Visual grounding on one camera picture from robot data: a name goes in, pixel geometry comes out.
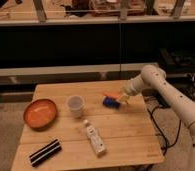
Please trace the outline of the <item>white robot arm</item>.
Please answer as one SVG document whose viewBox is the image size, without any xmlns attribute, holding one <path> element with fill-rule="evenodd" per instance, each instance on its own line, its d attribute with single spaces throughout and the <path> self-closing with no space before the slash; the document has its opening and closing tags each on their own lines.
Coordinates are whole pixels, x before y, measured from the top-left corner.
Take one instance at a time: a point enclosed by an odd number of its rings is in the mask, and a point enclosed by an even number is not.
<svg viewBox="0 0 195 171">
<path fill-rule="evenodd" d="M 145 65 L 139 75 L 126 82 L 122 97 L 136 96 L 147 88 L 155 89 L 188 128 L 192 146 L 187 171 L 195 171 L 195 102 L 166 81 L 166 73 L 154 65 Z"/>
</svg>

